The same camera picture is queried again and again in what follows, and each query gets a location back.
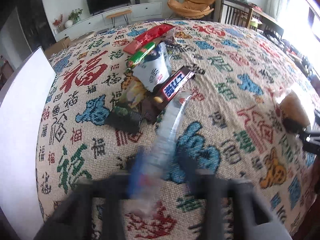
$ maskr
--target red package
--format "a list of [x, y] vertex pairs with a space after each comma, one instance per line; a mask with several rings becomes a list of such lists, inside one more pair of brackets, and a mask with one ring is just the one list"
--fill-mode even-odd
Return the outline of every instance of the red package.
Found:
[[123, 51], [128, 52], [130, 54], [135, 54], [136, 51], [141, 49], [148, 42], [153, 41], [155, 38], [160, 37], [162, 34], [171, 30], [173, 27], [174, 27], [173, 25], [170, 25], [167, 23], [162, 23], [161, 25], [155, 26], [150, 30], [140, 34], [138, 37], [136, 37], [123, 49]]

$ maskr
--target patterned tablecloth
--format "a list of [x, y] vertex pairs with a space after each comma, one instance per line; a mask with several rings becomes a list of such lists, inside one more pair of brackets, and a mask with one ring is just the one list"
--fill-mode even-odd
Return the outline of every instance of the patterned tablecloth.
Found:
[[[318, 104], [315, 90], [281, 50], [253, 30], [204, 21], [167, 22], [176, 26], [181, 45], [171, 58], [173, 70], [186, 65], [197, 73], [184, 86], [192, 100], [178, 147], [221, 178], [252, 180], [294, 233], [315, 197], [314, 155], [303, 152], [285, 132], [272, 97], [274, 90], [297, 82]], [[79, 178], [106, 178], [125, 168], [139, 145], [151, 148], [159, 123], [143, 122], [132, 135], [104, 125], [104, 120], [132, 79], [125, 74], [129, 55], [124, 46], [159, 24], [109, 30], [50, 60], [57, 76], [44, 106], [36, 153], [44, 220]], [[185, 195], [184, 182], [173, 160], [153, 220], [126, 213], [124, 202], [127, 239], [195, 239], [196, 229], [190, 227], [201, 220], [204, 203]], [[102, 199], [94, 200], [94, 239], [100, 236], [102, 204]]]

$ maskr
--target chocolate bar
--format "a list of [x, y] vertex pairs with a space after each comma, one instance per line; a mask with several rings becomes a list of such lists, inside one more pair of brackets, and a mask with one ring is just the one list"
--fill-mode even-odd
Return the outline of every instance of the chocolate bar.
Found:
[[161, 113], [175, 94], [195, 73], [187, 67], [181, 67], [175, 74], [169, 77], [158, 92], [142, 101], [141, 115], [148, 123], [154, 124], [157, 116]]

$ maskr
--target orange chair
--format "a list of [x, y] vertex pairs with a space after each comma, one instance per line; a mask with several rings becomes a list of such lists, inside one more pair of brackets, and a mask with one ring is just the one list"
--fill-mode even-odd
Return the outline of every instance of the orange chair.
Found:
[[182, 17], [200, 19], [214, 10], [214, 8], [210, 8], [214, 2], [215, 0], [184, 0], [183, 3], [179, 3], [176, 0], [169, 0], [168, 6]]

